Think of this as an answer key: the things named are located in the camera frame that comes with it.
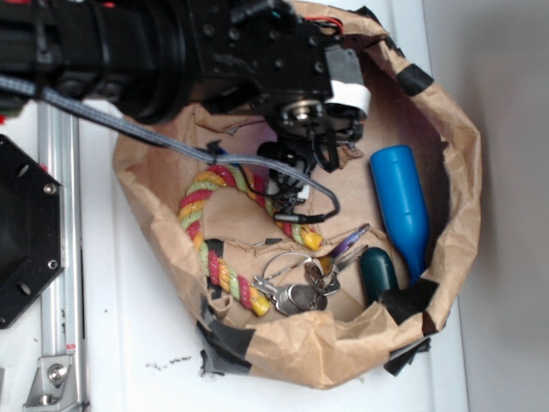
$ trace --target key ring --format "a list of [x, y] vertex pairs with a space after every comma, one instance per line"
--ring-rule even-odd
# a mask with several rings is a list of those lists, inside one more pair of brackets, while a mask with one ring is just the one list
[[[275, 272], [273, 275], [265, 277], [267, 275], [267, 268], [269, 267], [269, 265], [271, 265], [278, 258], [282, 258], [284, 256], [289, 256], [289, 255], [301, 256], [305, 259], [302, 260], [301, 262], [293, 264], [293, 265], [291, 265], [287, 268], [279, 270], [278, 272]], [[265, 265], [265, 268], [263, 269], [262, 278], [267, 280], [267, 281], [270, 281], [271, 279], [273, 279], [277, 276], [285, 275], [289, 271], [294, 270], [294, 269], [298, 268], [299, 266], [303, 266], [303, 265], [308, 264], [308, 263], [315, 264], [320, 270], [322, 270], [322, 268], [319, 266], [319, 263], [317, 262], [317, 260], [314, 257], [311, 257], [311, 256], [309, 256], [305, 253], [300, 252], [300, 251], [285, 251], [284, 253], [281, 253], [280, 255], [276, 255], [275, 257], [273, 257], [271, 260], [269, 260], [267, 262], [267, 264]]]

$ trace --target black octagonal plate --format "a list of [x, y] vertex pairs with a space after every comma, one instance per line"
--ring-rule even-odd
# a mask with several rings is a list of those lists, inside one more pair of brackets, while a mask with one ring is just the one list
[[61, 185], [0, 135], [0, 329], [62, 270]]

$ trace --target metal bracket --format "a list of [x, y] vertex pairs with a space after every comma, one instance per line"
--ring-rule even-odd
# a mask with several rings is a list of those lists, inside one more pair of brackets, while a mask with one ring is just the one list
[[79, 410], [78, 407], [72, 355], [40, 358], [23, 412], [61, 412]]
[[0, 330], [63, 268], [61, 185], [0, 135]]

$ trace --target brown paper bag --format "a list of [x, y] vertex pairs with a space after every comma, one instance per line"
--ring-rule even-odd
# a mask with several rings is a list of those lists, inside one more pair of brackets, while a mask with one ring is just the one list
[[[359, 54], [365, 85], [372, 93], [365, 135], [358, 143], [365, 156], [332, 174], [319, 168], [313, 173], [341, 202], [341, 213], [316, 227], [326, 239], [318, 254], [369, 222], [379, 231], [368, 233], [360, 244], [389, 253], [405, 290], [365, 309], [368, 302], [355, 265], [341, 273], [341, 291], [329, 297], [325, 312], [287, 318], [272, 309], [257, 318], [230, 296], [211, 295], [201, 260], [178, 222], [181, 198], [208, 165], [121, 136], [114, 167], [143, 233], [197, 319], [207, 352], [205, 367], [329, 388], [383, 364], [391, 352], [444, 327], [477, 253], [480, 137], [457, 104], [395, 49], [372, 18], [312, 3], [295, 7], [301, 15], [330, 15], [343, 22], [345, 41]], [[230, 153], [253, 154], [261, 142], [275, 139], [261, 118], [213, 117], [200, 106], [186, 107], [170, 124], [155, 129], [194, 147], [221, 140]], [[369, 169], [371, 154], [395, 144], [413, 150], [431, 224], [429, 269], [408, 289], [406, 265], [380, 234], [383, 223]], [[317, 193], [304, 206], [307, 214], [329, 209], [329, 200]], [[202, 226], [206, 239], [224, 241], [225, 260], [249, 280], [281, 251], [311, 253], [290, 239], [257, 246], [284, 234], [256, 203], [230, 188], [208, 200]], [[279, 280], [287, 282], [305, 283], [305, 278], [294, 273]]]

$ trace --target red wire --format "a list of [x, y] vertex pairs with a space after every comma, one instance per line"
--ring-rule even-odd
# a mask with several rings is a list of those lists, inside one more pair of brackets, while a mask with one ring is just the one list
[[328, 23], [333, 23], [337, 26], [340, 34], [343, 34], [343, 23], [341, 23], [341, 21], [339, 21], [334, 17], [327, 17], [325, 15], [312, 15], [312, 16], [305, 17], [305, 19], [307, 21], [327, 21]]

